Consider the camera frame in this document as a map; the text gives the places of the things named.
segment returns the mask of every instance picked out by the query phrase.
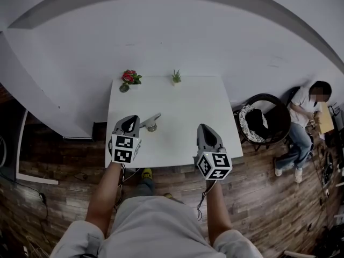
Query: white shirt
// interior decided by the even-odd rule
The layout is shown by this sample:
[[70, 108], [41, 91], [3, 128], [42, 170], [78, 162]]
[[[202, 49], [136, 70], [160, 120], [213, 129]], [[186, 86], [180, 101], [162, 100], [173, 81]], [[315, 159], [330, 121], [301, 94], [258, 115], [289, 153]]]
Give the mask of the white shirt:
[[51, 258], [262, 258], [239, 231], [218, 236], [211, 247], [192, 208], [162, 196], [134, 197], [120, 206], [111, 235], [86, 221], [73, 222]]
[[[292, 98], [291, 102], [296, 105], [300, 106], [302, 109], [304, 109], [307, 112], [314, 113], [314, 112], [321, 112], [321, 103], [318, 102], [316, 106], [314, 107], [315, 101], [310, 100], [310, 94], [309, 94], [310, 88], [307, 87], [301, 87], [294, 97]], [[300, 114], [296, 111], [294, 111], [292, 108], [290, 108], [290, 104], [288, 105], [288, 109], [290, 112], [290, 118], [292, 123], [296, 123], [301, 125], [303, 128], [306, 127], [309, 119], [304, 116], [303, 114]]]

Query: hand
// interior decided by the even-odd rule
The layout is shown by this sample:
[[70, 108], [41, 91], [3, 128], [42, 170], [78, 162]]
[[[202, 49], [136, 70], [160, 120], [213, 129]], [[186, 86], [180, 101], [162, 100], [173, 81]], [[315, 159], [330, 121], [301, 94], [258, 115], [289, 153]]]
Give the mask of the hand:
[[315, 121], [316, 121], [317, 124], [321, 124], [321, 122], [320, 122], [320, 116], [316, 116], [316, 117], [315, 117]]
[[314, 114], [313, 113], [307, 112], [306, 117], [308, 117], [309, 120], [314, 120]]

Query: sneaker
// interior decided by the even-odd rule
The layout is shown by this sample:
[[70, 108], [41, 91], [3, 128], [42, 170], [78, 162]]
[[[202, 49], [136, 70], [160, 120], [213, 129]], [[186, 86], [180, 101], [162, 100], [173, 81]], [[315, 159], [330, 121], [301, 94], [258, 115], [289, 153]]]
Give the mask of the sneaker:
[[172, 196], [171, 193], [165, 193], [163, 196], [164, 196], [165, 198], [168, 198], [168, 199], [172, 199], [172, 198], [173, 198], [173, 196]]
[[150, 168], [145, 168], [142, 171], [141, 178], [150, 178], [150, 179], [152, 179], [152, 170]]
[[277, 177], [281, 176], [281, 174], [283, 173], [283, 170], [276, 168], [276, 158], [274, 158], [274, 168], [275, 168], [275, 175]]
[[302, 169], [299, 170], [299, 169], [295, 168], [295, 182], [296, 183], [302, 182]]

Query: white table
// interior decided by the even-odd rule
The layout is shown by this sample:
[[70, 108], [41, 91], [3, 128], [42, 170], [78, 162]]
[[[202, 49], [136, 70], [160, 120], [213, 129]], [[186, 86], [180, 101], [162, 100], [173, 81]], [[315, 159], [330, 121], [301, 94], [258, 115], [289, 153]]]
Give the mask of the white table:
[[[193, 164], [197, 154], [197, 127], [205, 123], [223, 140], [230, 158], [241, 157], [238, 130], [225, 87], [220, 77], [182, 76], [182, 82], [172, 85], [171, 77], [151, 76], [141, 79], [139, 89], [119, 91], [122, 81], [112, 83], [106, 146], [116, 122], [136, 114], [140, 122], [161, 112], [157, 130], [140, 129], [141, 148], [135, 161], [127, 168], [165, 167]], [[111, 155], [106, 148], [105, 167]]]

